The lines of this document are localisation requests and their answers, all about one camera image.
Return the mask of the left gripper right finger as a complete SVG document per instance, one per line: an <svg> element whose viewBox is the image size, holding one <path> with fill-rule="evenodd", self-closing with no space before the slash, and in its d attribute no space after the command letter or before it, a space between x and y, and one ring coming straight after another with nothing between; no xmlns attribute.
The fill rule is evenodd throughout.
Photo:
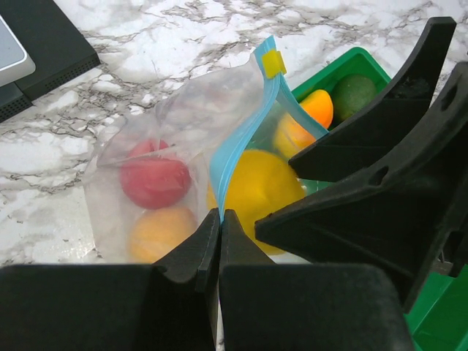
<svg viewBox="0 0 468 351"><path fill-rule="evenodd" d="M396 289L365 264L277 264L232 210L222 224L226 350L413 350Z"/></svg>

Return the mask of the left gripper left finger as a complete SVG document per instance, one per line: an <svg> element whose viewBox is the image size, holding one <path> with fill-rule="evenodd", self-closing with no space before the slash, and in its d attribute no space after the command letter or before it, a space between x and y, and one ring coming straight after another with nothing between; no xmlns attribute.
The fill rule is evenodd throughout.
<svg viewBox="0 0 468 351"><path fill-rule="evenodd" d="M1 270L3 350L214 350L219 212L153 264Z"/></svg>

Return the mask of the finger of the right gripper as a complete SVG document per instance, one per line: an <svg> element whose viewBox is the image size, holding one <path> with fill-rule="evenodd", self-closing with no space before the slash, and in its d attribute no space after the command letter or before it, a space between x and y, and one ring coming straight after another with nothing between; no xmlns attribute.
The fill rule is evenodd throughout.
<svg viewBox="0 0 468 351"><path fill-rule="evenodd" d="M337 182L386 155L428 110L456 29L429 18L409 58L365 108L289 161L300 178Z"/></svg>
<svg viewBox="0 0 468 351"><path fill-rule="evenodd" d="M316 263L368 263L413 307L448 236L467 228L467 64L422 120L367 168L268 215L259 241Z"/></svg>

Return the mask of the green avocado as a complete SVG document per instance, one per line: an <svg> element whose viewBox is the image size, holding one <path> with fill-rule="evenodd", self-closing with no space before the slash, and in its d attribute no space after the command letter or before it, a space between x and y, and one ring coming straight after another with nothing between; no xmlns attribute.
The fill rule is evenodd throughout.
<svg viewBox="0 0 468 351"><path fill-rule="evenodd" d="M333 119L337 124L367 106L377 94L374 82L359 74L344 76L332 89Z"/></svg>

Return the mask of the orange peach with leaf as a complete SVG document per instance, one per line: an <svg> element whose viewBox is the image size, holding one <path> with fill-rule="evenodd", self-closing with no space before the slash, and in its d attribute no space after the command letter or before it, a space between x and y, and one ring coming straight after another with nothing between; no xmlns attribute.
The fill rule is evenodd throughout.
<svg viewBox="0 0 468 351"><path fill-rule="evenodd" d="M129 236L129 253L138 262L154 263L185 241L196 228L195 216L186 206L146 211Z"/></svg>

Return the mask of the orange fruit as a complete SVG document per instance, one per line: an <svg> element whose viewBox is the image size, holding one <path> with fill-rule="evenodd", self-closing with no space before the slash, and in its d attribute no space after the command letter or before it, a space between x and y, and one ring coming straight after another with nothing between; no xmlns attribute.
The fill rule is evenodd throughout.
<svg viewBox="0 0 468 351"><path fill-rule="evenodd" d="M273 147L285 158L290 159L310 146L316 138L307 132L289 114L280 119L273 137Z"/></svg>

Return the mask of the green plastic tray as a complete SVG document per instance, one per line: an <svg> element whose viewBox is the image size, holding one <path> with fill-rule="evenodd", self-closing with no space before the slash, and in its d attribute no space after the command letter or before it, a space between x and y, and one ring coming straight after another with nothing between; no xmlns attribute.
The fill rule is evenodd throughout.
<svg viewBox="0 0 468 351"><path fill-rule="evenodd" d="M390 77L363 48L354 47L332 61L304 83L293 94L309 105L309 95L325 90L338 111L344 104L339 97L345 92L358 92L364 102L376 97L390 82ZM467 349L467 269L456 277L431 273L407 324L417 350Z"/></svg>

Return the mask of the yellow lemon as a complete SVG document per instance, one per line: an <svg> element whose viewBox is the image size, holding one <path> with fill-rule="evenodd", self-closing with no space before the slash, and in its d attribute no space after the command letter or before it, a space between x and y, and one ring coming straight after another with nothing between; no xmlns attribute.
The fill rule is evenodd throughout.
<svg viewBox="0 0 468 351"><path fill-rule="evenodd" d="M234 169L224 207L236 212L246 235L266 254L284 251L255 238L254 223L306 196L294 170L267 151L245 150Z"/></svg>

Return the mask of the red apple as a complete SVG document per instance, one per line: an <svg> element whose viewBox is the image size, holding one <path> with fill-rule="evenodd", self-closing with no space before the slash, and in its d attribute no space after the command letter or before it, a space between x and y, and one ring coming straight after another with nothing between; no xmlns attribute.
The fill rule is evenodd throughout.
<svg viewBox="0 0 468 351"><path fill-rule="evenodd" d="M174 205L192 185L189 168L182 161L145 156L167 147L163 140L144 140L128 153L130 160L121 166L121 188L134 204L142 208L158 209Z"/></svg>

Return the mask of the clear zip top bag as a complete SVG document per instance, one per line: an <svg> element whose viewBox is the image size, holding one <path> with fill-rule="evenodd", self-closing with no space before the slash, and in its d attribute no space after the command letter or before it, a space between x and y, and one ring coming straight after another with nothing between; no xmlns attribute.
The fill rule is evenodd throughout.
<svg viewBox="0 0 468 351"><path fill-rule="evenodd" d="M310 117L293 96L285 72L281 53L269 37L245 64L188 80L153 111L121 118L101 133L84 187L95 247L106 262L142 263L129 253L129 236L146 211L157 210L134 204L121 188L121 166L138 143L163 140L167 148L145 156L178 159L189 168L189 191L165 208L186 206L198 228L211 210L217 210L220 219L232 210L224 202L245 150L267 151L288 163L273 147L283 115L289 114L316 141L327 134L328 128Z"/></svg>

